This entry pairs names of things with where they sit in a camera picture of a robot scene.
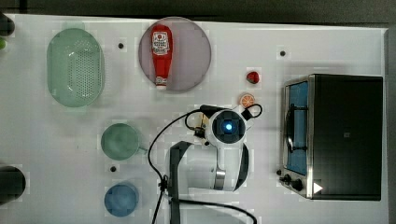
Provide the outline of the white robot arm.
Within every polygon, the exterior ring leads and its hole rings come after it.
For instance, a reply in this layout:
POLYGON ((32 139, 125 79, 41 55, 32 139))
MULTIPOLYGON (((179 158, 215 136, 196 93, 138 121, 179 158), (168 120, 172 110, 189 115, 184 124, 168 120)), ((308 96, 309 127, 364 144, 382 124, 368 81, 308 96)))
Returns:
POLYGON ((167 153, 170 224, 182 223, 181 197, 188 189, 235 191, 248 176, 248 119, 238 109, 202 105, 199 111, 208 118, 205 142, 179 141, 167 153))

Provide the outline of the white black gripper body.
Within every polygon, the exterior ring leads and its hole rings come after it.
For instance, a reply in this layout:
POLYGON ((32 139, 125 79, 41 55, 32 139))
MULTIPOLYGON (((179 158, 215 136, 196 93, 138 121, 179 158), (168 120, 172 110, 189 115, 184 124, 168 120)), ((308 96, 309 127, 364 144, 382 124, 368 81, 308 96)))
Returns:
POLYGON ((205 138, 205 129, 203 127, 195 127, 194 136, 197 137, 204 146, 209 145, 209 142, 205 138))

